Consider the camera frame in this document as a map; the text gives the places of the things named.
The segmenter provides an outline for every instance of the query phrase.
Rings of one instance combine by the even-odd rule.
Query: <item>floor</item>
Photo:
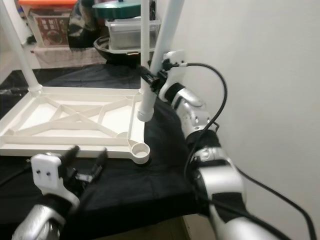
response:
[[[192,214],[96,240],[215,240],[207,218]]]
[[[31,51],[34,49],[35,45],[27,45],[24,47],[24,55],[26,56],[30,67],[32,69],[40,69],[40,64],[37,57]],[[16,53],[11,49],[7,48],[1,50],[0,52],[0,84],[9,76],[13,70],[20,70],[19,59]]]
[[[24,48],[32,69],[39,69],[36,56],[31,53],[33,45]],[[21,69],[19,60],[10,51],[0,53],[0,84],[13,70]],[[207,218],[197,214],[178,217],[156,225],[135,229],[98,240],[215,240],[214,232]]]

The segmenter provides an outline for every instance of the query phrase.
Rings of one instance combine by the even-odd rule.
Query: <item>white pole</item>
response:
[[[5,35],[10,43],[12,50],[15,52],[16,56],[20,61],[20,66],[22,73],[29,85],[29,91],[37,93],[41,90],[42,85],[40,85],[36,79],[32,68],[26,59],[24,49],[21,46],[19,36],[15,30],[15,27],[10,19],[6,6],[4,4],[5,0],[0,0],[0,22],[5,32]]]
[[[150,59],[150,0],[141,0],[141,66],[149,68]],[[148,84],[141,78],[140,93]]]
[[[150,72],[154,75],[157,75],[162,68],[164,54],[170,51],[183,5],[184,0],[171,0],[166,7],[150,66]],[[148,85],[144,90],[143,100],[137,113],[137,118],[140,121],[148,122],[151,120],[156,98],[157,95],[151,91]]]

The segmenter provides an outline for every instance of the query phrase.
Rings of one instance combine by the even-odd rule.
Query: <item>table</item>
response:
[[[135,69],[110,64],[77,68],[38,69],[34,71],[44,86],[138,89],[140,76]],[[26,87],[21,71],[14,71],[2,89]],[[0,96],[2,118],[20,96]],[[148,166],[129,159],[109,159],[100,180],[87,188],[79,211],[68,219],[61,239],[91,240],[170,218],[197,213],[196,200],[183,178],[188,149],[175,112],[157,100],[154,115],[145,124],[145,142],[151,152]],[[26,157],[1,156],[0,180],[25,165]],[[93,160],[79,158],[74,166],[89,170]],[[40,190],[32,174],[25,173],[0,188],[0,234],[10,239],[27,216]]]

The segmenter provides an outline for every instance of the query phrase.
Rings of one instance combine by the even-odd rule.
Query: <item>white tray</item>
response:
[[[79,157],[96,157],[104,147],[110,158],[144,164],[150,148],[145,124],[136,117],[138,89],[43,87],[29,92],[0,120],[0,155],[63,153],[79,145]]]

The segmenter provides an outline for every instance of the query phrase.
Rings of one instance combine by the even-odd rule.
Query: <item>storage box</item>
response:
[[[150,21],[150,49],[154,49],[160,29],[160,20]],[[109,27],[110,46],[113,50],[141,48],[141,17],[105,21]]]
[[[67,47],[68,24],[77,0],[19,0],[41,48]]]

